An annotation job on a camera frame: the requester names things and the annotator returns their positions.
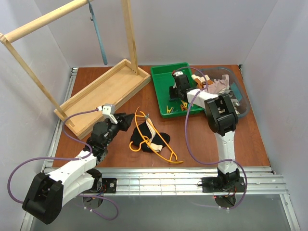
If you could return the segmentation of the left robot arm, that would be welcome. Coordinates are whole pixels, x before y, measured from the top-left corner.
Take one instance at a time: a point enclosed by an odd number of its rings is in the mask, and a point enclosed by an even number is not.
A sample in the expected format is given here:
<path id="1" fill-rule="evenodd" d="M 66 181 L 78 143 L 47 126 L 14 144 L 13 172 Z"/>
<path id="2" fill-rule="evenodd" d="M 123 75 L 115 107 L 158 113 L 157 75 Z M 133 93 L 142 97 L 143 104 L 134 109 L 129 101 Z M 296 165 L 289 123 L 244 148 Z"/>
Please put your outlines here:
<path id="1" fill-rule="evenodd" d="M 62 207 L 83 192 L 100 193 L 104 185 L 100 171 L 95 167 L 105 159 L 107 147 L 120 131 L 127 131 L 134 114 L 114 115 L 117 123 L 110 119 L 97 122 L 93 126 L 85 147 L 62 167 L 48 174 L 38 173 L 26 194 L 22 208 L 45 224 L 52 223 Z"/>

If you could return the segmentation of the black underwear beige waistband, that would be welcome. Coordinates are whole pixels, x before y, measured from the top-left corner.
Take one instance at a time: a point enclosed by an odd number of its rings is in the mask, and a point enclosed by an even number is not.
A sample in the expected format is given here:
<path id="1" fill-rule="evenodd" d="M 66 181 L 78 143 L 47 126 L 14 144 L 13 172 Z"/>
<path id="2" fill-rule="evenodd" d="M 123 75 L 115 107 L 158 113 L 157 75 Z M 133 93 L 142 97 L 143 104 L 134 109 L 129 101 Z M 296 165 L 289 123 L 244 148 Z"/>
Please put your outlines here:
<path id="1" fill-rule="evenodd" d="M 141 123 L 134 129 L 130 142 L 135 147 L 141 147 L 142 151 L 153 153 L 153 150 L 159 153 L 170 142 L 170 136 L 163 132 L 156 132 L 149 121 Z"/>

